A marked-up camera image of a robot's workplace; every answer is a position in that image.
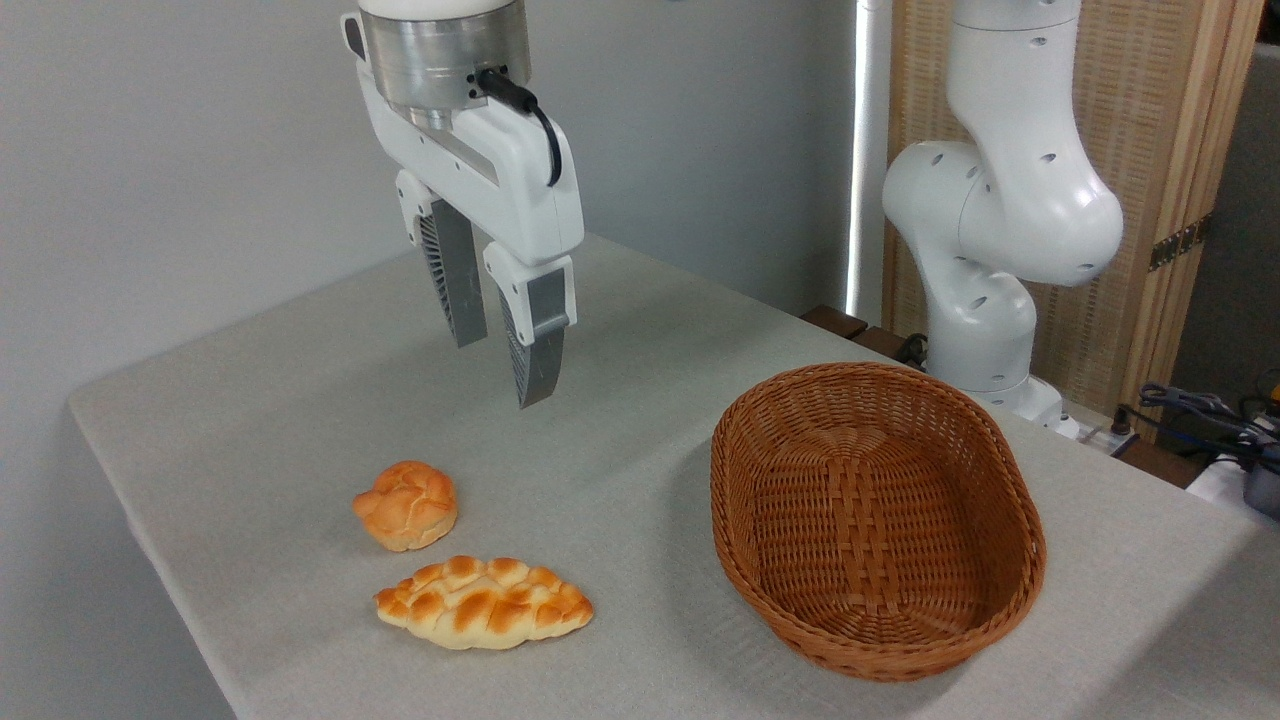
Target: basket rim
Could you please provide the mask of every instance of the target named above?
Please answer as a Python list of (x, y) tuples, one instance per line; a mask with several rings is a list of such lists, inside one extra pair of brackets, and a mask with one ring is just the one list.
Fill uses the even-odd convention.
[[(719, 465), (717, 461), (717, 452), (721, 446), (718, 438), (732, 427), (735, 411), (756, 395), (778, 384), (790, 383), (797, 377), (812, 375), (814, 373), (849, 372), (893, 377), (911, 374), (913, 380), (929, 384), (941, 391), (950, 401), (954, 401), (957, 405), (957, 410), (970, 415), (972, 419), (986, 430), (982, 433), (984, 442), (988, 446), (986, 450), (992, 451), (995, 456), (1000, 459), (1000, 464), (1005, 470), (1005, 484), (1011, 486), (1014, 491), (1014, 496), (1018, 500), (1014, 507), (1016, 507), (1021, 520), (1025, 521), (1032, 542), (1023, 553), (1024, 582), (1014, 597), (1010, 598), (1004, 607), (1001, 607), (982, 625), (955, 635), (932, 639), (924, 643), (867, 643), (832, 633), (801, 620), (794, 612), (778, 605), (778, 602), (769, 594), (758, 591), (754, 584), (746, 580), (746, 575), (742, 571), (739, 559), (739, 551), (728, 542), (727, 534), (723, 532), (723, 528), (728, 523), (728, 516), (723, 491), (721, 489), (722, 483), (718, 482), (719, 478), (717, 477), (717, 468)], [(1000, 427), (987, 410), (968, 395), (934, 377), (905, 365), (891, 365), (876, 361), (837, 361), (804, 365), (767, 378), (739, 396), (739, 398), (735, 400), (721, 416), (721, 420), (717, 423), (712, 436), (712, 514), (716, 551), (721, 559), (721, 565), (726, 570), (726, 574), (733, 587), (740, 594), (742, 594), (744, 600), (755, 607), (756, 612), (759, 612), (762, 618), (771, 626), (773, 626), (774, 633), (778, 633), (777, 625), (782, 623), (788, 629), (800, 632), (810, 639), (824, 642), (828, 646), (838, 646), (844, 651), (863, 651), (868, 655), (877, 656), (884, 656), (893, 652), (910, 652), (911, 655), (923, 657), (968, 646), (968, 648), (973, 652), (978, 652), (1004, 638), (1015, 626), (1018, 626), (1027, 614), (1030, 612), (1032, 605), (1034, 605), (1036, 598), (1039, 596), (1044, 584), (1044, 570), (1047, 565), (1044, 530), (1041, 524), (1039, 512), (1036, 510), (1036, 505), (1030, 498), (1029, 491), (1027, 489), (1027, 483), (1023, 480), (1021, 471), (1014, 461), (1012, 450), (1009, 447), (1009, 442), (1005, 439)]]

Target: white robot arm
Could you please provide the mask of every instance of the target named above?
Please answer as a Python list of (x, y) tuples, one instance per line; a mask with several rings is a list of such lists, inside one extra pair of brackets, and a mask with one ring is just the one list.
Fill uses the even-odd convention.
[(343, 15), (374, 132), (396, 179), (410, 241), (422, 249), (454, 340), (484, 338), (472, 225), (493, 242), (521, 407), (559, 377), (577, 322), (568, 254), (584, 237), (563, 131), (527, 81), (524, 0), (360, 0)]
[(923, 142), (884, 183), (928, 302), (928, 372), (1073, 434), (1030, 375), (1036, 307), (1018, 281), (1078, 286), (1120, 246), (1120, 202), (1071, 109), (1079, 0), (956, 0), (947, 101), (977, 145)]

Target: bread roll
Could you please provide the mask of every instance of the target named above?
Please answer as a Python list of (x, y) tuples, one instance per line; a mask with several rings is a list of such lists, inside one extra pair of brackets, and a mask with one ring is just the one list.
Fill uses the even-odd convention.
[(378, 616), (449, 650), (508, 650), (571, 633), (594, 615), (576, 587), (547, 568), (460, 555), (374, 596)]
[(417, 460), (383, 470), (372, 489), (351, 501), (351, 509), (374, 539), (396, 552), (431, 544), (458, 519), (453, 480)]

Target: gripper jaw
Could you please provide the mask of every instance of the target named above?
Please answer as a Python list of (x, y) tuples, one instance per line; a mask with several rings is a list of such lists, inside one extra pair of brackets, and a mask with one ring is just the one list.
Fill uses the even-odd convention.
[(564, 256), (530, 268), (498, 243), (485, 247), (484, 264), (498, 283), (516, 398), (525, 409), (556, 391), (564, 328), (577, 322), (573, 265)]
[(471, 222), (444, 200), (436, 200), (430, 215), (419, 215), (417, 231), (454, 342), (466, 347), (484, 340), (489, 328)]

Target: woven basket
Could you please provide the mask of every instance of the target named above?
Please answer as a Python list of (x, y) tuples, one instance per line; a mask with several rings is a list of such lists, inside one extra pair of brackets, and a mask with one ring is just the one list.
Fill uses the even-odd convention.
[(923, 373), (813, 365), (742, 395), (712, 439), (730, 582), (787, 646), (868, 680), (942, 673), (1044, 580), (1044, 534), (984, 410)]

